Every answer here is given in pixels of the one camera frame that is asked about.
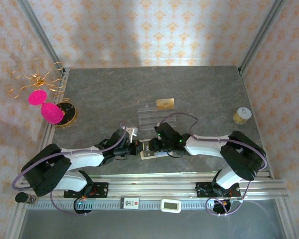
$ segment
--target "black mounting plate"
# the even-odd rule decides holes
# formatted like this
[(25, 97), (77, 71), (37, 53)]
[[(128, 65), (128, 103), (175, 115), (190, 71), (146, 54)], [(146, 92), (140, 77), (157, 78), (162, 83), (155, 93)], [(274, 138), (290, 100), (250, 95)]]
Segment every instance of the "black mounting plate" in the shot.
[[(198, 198), (216, 198), (219, 197), (212, 191), (211, 182), (197, 182), (196, 193)], [(239, 183), (233, 184), (223, 196), (224, 198), (241, 197)]]
[[(96, 191), (96, 194), (87, 196), (87, 198), (107, 198), (109, 191), (109, 183), (94, 183), (91, 192)], [(79, 198), (80, 192), (72, 190), (64, 191), (65, 198)]]

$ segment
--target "pink pom-pom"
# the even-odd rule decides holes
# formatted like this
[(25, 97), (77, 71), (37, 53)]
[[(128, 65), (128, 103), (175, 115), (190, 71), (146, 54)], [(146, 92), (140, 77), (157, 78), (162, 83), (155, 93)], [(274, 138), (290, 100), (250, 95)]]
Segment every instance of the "pink pom-pom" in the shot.
[(43, 103), (41, 114), (50, 124), (60, 123), (63, 119), (63, 111), (53, 103)]
[(28, 102), (30, 105), (38, 106), (45, 102), (46, 98), (48, 97), (47, 93), (43, 90), (36, 90), (33, 91), (29, 97)]

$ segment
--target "gold card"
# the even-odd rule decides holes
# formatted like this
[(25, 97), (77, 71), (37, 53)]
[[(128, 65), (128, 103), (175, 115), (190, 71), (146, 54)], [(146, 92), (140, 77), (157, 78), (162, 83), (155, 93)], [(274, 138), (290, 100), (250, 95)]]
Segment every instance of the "gold card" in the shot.
[(174, 98), (157, 100), (156, 106), (158, 110), (174, 109)]

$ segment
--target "gold wire ornament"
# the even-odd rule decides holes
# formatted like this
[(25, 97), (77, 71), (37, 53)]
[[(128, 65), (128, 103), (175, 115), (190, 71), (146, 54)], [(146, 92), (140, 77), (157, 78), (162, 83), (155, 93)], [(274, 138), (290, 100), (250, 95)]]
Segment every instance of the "gold wire ornament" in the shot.
[[(35, 58), (33, 60), (33, 62), (35, 64), (37, 64), (37, 62), (39, 61), (39, 66), (42, 65), (43, 61), (41, 58)], [(36, 67), (36, 72), (34, 74), (30, 74), (29, 76), (26, 76), (24, 74), (21, 73), (20, 70), (16, 70), (16, 71), (13, 71), (11, 72), (10, 76), (17, 80), (19, 78), (22, 78), (22, 77), (25, 77), (27, 79), (30, 80), (30, 84), (27, 85), (27, 86), (23, 86), (19, 89), (19, 92), (16, 96), (12, 96), (12, 93), (15, 92), (17, 90), (17, 88), (13, 88), (9, 91), (8, 95), (9, 97), (11, 98), (18, 98), (21, 94), (21, 91), (24, 90), (25, 88), (28, 88), (28, 87), (41, 87), (41, 86), (44, 86), (44, 85), (47, 85), (48, 86), (48, 90), (50, 91), (53, 91), (55, 92), (54, 96), (57, 97), (57, 98), (61, 98), (63, 102), (66, 102), (66, 101), (69, 101), (70, 99), (69, 98), (65, 98), (65, 97), (62, 97), (61, 95), (64, 94), (64, 91), (61, 90), (64, 86), (65, 86), (65, 79), (62, 79), (62, 78), (58, 78), (54, 81), (48, 81), (46, 80), (47, 79), (47, 76), (49, 75), (49, 73), (51, 71), (60, 71), (63, 69), (63, 67), (61, 68), (58, 68), (56, 69), (55, 66), (57, 64), (61, 64), (61, 62), (55, 62), (53, 65), (52, 65), (52, 68), (44, 75), (44, 76), (41, 76), (39, 74), (39, 70), (38, 70), (38, 67)]]

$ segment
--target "patterned wallpaper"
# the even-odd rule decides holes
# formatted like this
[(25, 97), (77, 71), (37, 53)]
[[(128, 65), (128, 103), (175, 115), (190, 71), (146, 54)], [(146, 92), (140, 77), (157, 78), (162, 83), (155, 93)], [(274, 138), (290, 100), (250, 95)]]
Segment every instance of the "patterned wallpaper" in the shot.
[(15, 205), (11, 182), (24, 163), (36, 155), (43, 122), (39, 108), (26, 102), (30, 89), (17, 99), (7, 96), (12, 87), (26, 83), (9, 75), (16, 69), (34, 73), (29, 62), (38, 56), (48, 69), (52, 62), (17, 1), (0, 0), (0, 239)]
[(30, 0), (72, 68), (237, 65), (274, 0)]
[(244, 76), (277, 178), (299, 223), (299, 0), (288, 0)]

